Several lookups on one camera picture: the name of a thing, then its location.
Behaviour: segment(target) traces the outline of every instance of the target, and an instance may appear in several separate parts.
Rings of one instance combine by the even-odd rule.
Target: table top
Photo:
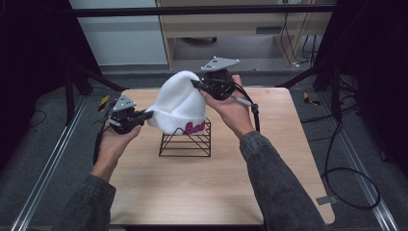
[[[270,139],[285,163],[311,196],[326,223],[334,221],[315,160],[287,89],[246,88],[260,107],[261,133]],[[136,110],[151,106],[159,90],[126,90]],[[212,124],[211,157],[159,156],[162,132],[147,123],[129,143],[111,184],[117,189],[111,224],[262,224],[239,140],[217,112],[207,107]],[[202,150],[188,154],[201,155]]]

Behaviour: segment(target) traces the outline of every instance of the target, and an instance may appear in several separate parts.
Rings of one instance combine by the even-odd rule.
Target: white beanie
[[[206,103],[191,80],[199,80],[194,73],[184,70],[171,76],[160,89],[155,103],[146,109],[153,111],[147,120],[150,126],[172,135],[177,128],[187,134],[202,134],[205,129]],[[175,135],[185,135],[178,129]]]

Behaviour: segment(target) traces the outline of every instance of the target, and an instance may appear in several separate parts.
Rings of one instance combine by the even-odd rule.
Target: gray sleeve
[[[116,189],[90,175],[66,204],[52,230],[108,230]]]
[[[240,150],[270,230],[328,230],[312,199],[266,137],[248,133]]]

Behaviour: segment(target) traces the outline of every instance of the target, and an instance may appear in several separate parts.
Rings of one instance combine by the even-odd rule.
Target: black wire rack
[[[183,135],[176,135],[179,131],[182,131]],[[171,149],[178,149],[180,152],[178,154],[164,154],[166,150]],[[190,135],[180,127],[171,135],[163,133],[159,156],[211,157],[211,121],[206,119],[203,134]]]

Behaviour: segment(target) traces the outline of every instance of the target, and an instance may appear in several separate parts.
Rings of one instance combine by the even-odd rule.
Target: gray floor
[[[177,42],[173,69],[152,71],[154,73],[111,74],[107,78],[132,89],[158,88],[172,73],[182,69],[198,71],[199,67],[213,56],[242,60],[240,65],[231,67],[230,71],[240,73],[243,83],[247,86],[275,86],[286,82],[309,67],[308,63],[302,64],[301,67],[284,66],[271,37],[218,38],[216,43],[180,39]],[[329,114],[324,105],[317,106],[303,101],[303,92],[310,92],[314,95],[311,87],[313,80],[314,77],[311,76],[291,88],[293,102],[300,119]],[[97,107],[102,96],[118,95],[118,92],[109,90],[98,83],[92,82],[92,85],[94,86],[93,94],[87,98],[86,107],[78,125],[37,206],[30,226],[52,225],[58,214],[62,212],[66,201],[92,167],[93,143],[99,128],[98,125],[92,124],[101,117],[101,114],[97,112]],[[316,98],[324,102],[329,93],[330,90],[319,92]],[[79,101],[79,98],[80,96],[76,94],[76,102]],[[343,107],[354,103],[352,98],[347,98],[344,100]],[[9,168],[0,176],[0,227],[4,227],[5,230],[21,211],[64,129],[64,89],[44,95],[38,100],[37,109],[42,112],[38,111],[33,116],[32,125],[34,127],[27,130]],[[396,164],[381,160],[376,141],[364,119],[359,116],[358,108],[350,111],[343,118],[343,132],[351,141],[353,149],[370,178],[381,191],[382,202],[386,204],[399,230],[408,230],[407,179]],[[334,131],[334,122],[327,118],[313,123],[303,123],[303,127],[310,141],[309,144],[319,172],[323,172],[330,140],[314,140],[330,137]],[[329,167],[352,167],[339,136],[335,138],[330,152]],[[354,174],[335,172],[330,175],[330,182],[343,198],[359,205],[368,205],[366,194]],[[372,210],[354,209],[342,202],[333,204],[333,210],[336,220],[330,225],[331,230],[387,230],[381,227]]]

